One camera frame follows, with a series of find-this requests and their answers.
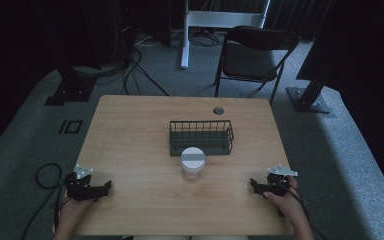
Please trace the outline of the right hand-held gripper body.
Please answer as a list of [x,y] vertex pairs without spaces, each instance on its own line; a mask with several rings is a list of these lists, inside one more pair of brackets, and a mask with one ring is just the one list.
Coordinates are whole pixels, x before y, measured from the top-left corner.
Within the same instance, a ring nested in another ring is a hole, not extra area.
[[291,170],[289,167],[278,164],[267,169],[267,182],[269,188],[267,192],[283,197],[289,190],[291,185],[288,177],[298,176],[298,172]]

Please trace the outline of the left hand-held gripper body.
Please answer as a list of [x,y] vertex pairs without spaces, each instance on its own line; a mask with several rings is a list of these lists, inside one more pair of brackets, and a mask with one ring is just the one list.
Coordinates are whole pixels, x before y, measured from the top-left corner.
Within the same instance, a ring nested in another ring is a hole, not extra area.
[[64,180],[67,196],[77,202],[94,199],[89,185],[92,177],[92,168],[85,168],[77,164],[74,170]]

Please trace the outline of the person's left hand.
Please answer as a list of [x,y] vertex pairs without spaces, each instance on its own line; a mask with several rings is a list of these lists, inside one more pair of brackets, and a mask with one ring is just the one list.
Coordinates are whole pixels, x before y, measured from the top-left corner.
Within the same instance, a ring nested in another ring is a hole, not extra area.
[[60,209],[58,231],[73,231],[82,221],[93,200],[68,200]]

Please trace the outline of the person's right hand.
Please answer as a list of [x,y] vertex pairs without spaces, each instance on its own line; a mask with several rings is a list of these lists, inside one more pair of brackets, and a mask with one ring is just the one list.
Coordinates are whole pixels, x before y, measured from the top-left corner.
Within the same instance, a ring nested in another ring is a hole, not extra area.
[[288,177],[288,180],[291,183],[289,192],[286,193],[283,197],[277,196],[270,192],[266,192],[264,195],[281,210],[285,217],[290,221],[292,226],[293,224],[303,222],[308,223],[305,211],[300,200],[298,199],[298,183],[291,176]]

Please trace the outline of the clear jar with white lid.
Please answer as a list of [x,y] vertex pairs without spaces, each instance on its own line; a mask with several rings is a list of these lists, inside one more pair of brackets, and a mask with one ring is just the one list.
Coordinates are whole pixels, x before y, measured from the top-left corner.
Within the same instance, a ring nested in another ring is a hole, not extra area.
[[206,164],[206,155],[197,147],[188,147],[181,153],[180,164],[185,180],[198,180]]

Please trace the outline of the black folding chair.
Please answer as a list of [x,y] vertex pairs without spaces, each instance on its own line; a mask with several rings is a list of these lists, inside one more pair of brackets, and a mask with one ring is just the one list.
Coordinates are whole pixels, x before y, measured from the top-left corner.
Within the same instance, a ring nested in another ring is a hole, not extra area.
[[214,96],[219,94],[222,79],[260,83],[258,91],[267,82],[274,81],[269,99],[272,104],[285,61],[298,43],[299,37],[291,31],[251,26],[236,26],[230,29],[222,44],[214,79]]

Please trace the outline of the dark curtain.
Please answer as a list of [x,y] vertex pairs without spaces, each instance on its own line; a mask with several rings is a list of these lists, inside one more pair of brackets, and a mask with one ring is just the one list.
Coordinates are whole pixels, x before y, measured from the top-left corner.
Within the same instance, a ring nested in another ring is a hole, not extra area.
[[117,59],[117,0],[0,0],[0,136],[58,67]]
[[335,0],[298,77],[340,93],[384,175],[384,0]]

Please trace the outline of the black stand with base plate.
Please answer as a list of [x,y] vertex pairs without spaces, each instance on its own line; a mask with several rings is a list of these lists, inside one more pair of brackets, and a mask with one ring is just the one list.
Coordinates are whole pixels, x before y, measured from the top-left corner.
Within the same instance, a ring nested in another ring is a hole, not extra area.
[[323,87],[322,82],[311,81],[305,88],[287,87],[286,91],[296,112],[317,113],[325,118],[335,118],[333,109],[321,96]]
[[45,101],[46,106],[62,106],[66,102],[88,102],[94,89],[96,78],[83,77],[71,66],[57,68],[61,82],[52,96]]

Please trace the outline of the white desk frame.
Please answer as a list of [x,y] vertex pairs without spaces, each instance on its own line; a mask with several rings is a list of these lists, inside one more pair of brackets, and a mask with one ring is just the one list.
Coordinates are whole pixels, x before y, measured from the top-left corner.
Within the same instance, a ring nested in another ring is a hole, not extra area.
[[233,28],[239,25],[246,25],[263,28],[270,3],[271,0],[263,0],[260,13],[237,13],[203,10],[194,11],[189,9],[189,0],[185,0],[184,36],[180,67],[187,69],[189,66],[190,27]]

